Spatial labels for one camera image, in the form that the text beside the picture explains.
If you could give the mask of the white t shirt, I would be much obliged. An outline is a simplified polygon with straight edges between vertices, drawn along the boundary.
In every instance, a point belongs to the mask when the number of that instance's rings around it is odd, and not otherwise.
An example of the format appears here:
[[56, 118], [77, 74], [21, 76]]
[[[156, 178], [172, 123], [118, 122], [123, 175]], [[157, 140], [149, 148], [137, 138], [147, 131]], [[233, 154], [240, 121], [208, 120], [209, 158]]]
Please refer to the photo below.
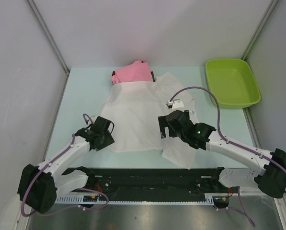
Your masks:
[[160, 134], [159, 116], [172, 112], [167, 101], [183, 86], [171, 73], [156, 77], [155, 82], [118, 83], [111, 87], [101, 116], [115, 124], [109, 148], [114, 152], [161, 150], [162, 157], [185, 169], [193, 165], [197, 151], [179, 138]]

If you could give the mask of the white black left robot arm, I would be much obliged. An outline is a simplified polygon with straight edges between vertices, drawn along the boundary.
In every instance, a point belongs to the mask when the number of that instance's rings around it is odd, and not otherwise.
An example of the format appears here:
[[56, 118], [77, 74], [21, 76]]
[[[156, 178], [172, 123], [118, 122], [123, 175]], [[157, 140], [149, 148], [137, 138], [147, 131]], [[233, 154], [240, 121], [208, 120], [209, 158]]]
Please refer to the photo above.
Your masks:
[[91, 191], [95, 187], [94, 173], [80, 166], [64, 174], [67, 168], [90, 151], [100, 151], [114, 143], [115, 124], [101, 116], [90, 118], [86, 127], [72, 134], [70, 142], [53, 158], [36, 166], [24, 167], [17, 194], [21, 201], [21, 215], [35, 212], [45, 214], [56, 199], [74, 190]]

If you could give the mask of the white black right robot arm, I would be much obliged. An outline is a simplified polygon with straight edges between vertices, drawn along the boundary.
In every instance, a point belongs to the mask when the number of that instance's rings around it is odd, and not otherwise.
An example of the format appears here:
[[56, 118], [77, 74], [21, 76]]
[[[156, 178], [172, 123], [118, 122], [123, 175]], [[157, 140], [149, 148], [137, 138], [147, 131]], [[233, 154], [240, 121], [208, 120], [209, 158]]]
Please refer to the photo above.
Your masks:
[[213, 126], [193, 123], [188, 110], [159, 116], [158, 122], [161, 138], [178, 137], [194, 149], [219, 153], [246, 166], [245, 169], [225, 168], [212, 178], [210, 186], [215, 192], [227, 187], [257, 187], [273, 198], [283, 197], [286, 191], [286, 153], [283, 150], [271, 152], [228, 139]]

